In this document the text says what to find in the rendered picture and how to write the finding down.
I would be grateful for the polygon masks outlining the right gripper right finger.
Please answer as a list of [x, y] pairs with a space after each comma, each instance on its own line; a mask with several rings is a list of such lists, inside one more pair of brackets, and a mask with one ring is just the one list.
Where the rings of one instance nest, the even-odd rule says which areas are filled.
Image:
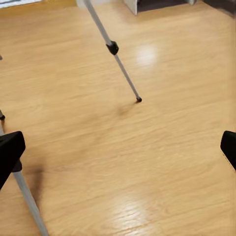
[[236, 133], [225, 131], [220, 147], [236, 170]]

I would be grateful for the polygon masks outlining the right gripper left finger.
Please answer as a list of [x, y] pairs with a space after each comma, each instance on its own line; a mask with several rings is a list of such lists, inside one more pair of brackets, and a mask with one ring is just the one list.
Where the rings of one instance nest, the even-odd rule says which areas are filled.
[[0, 136], [0, 190], [26, 149], [22, 131]]

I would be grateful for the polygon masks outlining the camera tripod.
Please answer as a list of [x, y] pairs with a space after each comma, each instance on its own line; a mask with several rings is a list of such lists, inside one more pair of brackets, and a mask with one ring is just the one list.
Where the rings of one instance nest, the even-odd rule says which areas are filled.
[[[99, 17], [97, 16], [96, 12], [95, 12], [95, 9], [93, 8], [90, 0], [83, 0], [83, 2], [85, 3], [86, 7], [88, 8], [88, 11], [90, 12], [92, 18], [94, 19], [94, 21], [96, 22], [96, 25], [98, 26], [103, 38], [105, 39], [106, 41], [106, 45], [108, 47], [108, 49], [110, 50], [110, 52], [114, 55], [119, 67], [121, 68], [122, 72], [124, 73], [124, 76], [126, 77], [129, 85], [131, 86], [135, 96], [136, 96], [136, 99], [139, 101], [139, 102], [142, 102], [142, 98], [140, 98], [140, 96], [138, 95], [137, 91], [135, 90], [130, 78], [128, 77], [127, 75], [127, 72], [125, 70], [125, 68], [123, 67], [118, 55], [117, 55], [117, 52], [119, 50], [119, 47], [117, 45], [116, 42], [112, 41], [109, 36], [107, 35]], [[4, 120], [5, 119], [5, 116], [3, 115], [1, 109], [0, 109], [0, 119], [1, 120]], [[0, 136], [3, 136], [5, 135], [5, 132], [0, 124]], [[47, 226], [45, 224], [45, 222], [43, 221], [43, 218], [40, 214], [40, 211], [35, 203], [35, 200], [27, 186], [27, 183], [24, 179], [24, 176], [21, 172], [22, 170], [22, 163], [19, 159], [19, 161], [17, 162], [17, 164], [15, 165], [14, 169], [12, 170], [12, 173], [14, 174], [15, 178], [16, 178], [16, 181], [18, 182], [18, 185], [25, 197], [25, 200], [27, 201], [28, 205], [29, 205], [29, 208], [36, 220], [36, 223], [40, 229], [40, 231], [42, 232], [43, 236], [50, 236], [49, 234], [49, 231], [47, 229]]]

